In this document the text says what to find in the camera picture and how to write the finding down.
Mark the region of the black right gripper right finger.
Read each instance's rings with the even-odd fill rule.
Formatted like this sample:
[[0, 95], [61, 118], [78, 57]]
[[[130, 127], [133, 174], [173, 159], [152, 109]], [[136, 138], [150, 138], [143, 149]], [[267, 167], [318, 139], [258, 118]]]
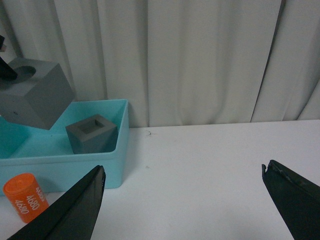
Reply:
[[262, 181], [295, 240], [320, 238], [320, 187], [283, 164], [262, 164]]

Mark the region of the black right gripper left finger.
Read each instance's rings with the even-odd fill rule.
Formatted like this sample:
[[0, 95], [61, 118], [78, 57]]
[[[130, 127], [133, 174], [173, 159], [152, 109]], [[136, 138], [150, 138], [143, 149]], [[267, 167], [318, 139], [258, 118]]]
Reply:
[[49, 208], [9, 239], [91, 239], [102, 204], [105, 181], [104, 167], [97, 165]]

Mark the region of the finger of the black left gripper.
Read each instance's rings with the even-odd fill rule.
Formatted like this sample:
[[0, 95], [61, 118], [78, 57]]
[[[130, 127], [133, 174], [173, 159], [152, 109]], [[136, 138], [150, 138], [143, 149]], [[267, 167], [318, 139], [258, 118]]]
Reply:
[[18, 74], [0, 57], [0, 78], [4, 81], [14, 81]]

